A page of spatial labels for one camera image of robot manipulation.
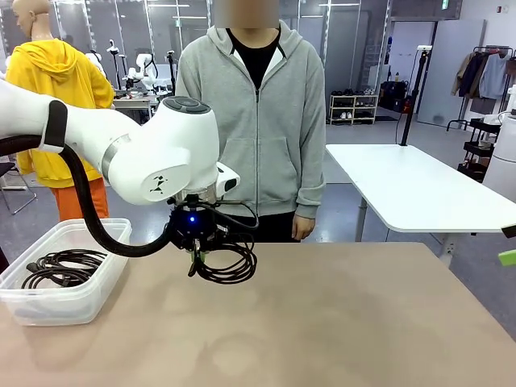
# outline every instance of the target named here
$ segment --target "hand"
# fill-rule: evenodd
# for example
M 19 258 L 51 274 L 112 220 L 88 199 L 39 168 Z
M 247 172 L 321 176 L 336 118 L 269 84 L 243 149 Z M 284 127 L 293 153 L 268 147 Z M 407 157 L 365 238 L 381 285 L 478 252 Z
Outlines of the hand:
M 307 238 L 315 228 L 315 219 L 303 218 L 294 215 L 292 224 L 292 238 L 295 240 L 303 240 Z

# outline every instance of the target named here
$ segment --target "gray hoodie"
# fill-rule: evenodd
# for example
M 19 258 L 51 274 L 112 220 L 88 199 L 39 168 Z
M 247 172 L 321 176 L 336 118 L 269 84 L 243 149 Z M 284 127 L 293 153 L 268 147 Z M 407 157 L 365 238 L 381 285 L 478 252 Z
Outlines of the gray hoodie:
M 215 113 L 220 161 L 241 177 L 226 200 L 244 200 L 259 216 L 296 211 L 315 218 L 325 185 L 323 64 L 280 23 L 279 47 L 260 89 L 226 30 L 212 27 L 181 54 L 176 95 L 202 100 Z M 223 211 L 251 216 L 241 206 Z

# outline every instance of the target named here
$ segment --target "yellow hood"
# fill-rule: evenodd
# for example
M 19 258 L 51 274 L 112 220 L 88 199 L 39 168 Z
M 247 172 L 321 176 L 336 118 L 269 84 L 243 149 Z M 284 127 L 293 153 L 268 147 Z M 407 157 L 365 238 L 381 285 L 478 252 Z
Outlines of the yellow hood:
M 24 43 L 15 49 L 57 82 L 66 81 L 77 64 L 77 51 L 58 39 Z

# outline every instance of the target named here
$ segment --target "robot logo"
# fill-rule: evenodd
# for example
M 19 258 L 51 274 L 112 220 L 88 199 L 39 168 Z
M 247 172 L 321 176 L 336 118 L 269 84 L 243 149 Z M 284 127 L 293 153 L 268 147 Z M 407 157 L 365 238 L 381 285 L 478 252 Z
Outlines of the robot logo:
M 151 189 L 150 192 L 159 192 L 160 194 L 163 194 L 163 190 L 160 188 L 160 185 L 162 185 L 168 180 L 164 179 L 162 176 L 156 176 L 154 177 L 154 180 L 157 181 L 157 186 L 155 189 Z

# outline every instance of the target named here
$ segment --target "black shirt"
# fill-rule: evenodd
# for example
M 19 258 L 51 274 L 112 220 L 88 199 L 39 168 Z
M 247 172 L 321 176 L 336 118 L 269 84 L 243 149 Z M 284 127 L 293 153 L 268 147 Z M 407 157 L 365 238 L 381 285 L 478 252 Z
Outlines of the black shirt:
M 277 34 L 276 39 L 269 46 L 250 48 L 241 44 L 240 41 L 231 33 L 229 28 L 227 28 L 226 31 L 231 38 L 231 42 L 233 42 L 233 47 L 242 57 L 243 64 L 248 70 L 256 89 L 259 89 L 261 82 L 264 80 L 268 64 L 271 63 L 276 47 L 280 42 L 281 33 Z

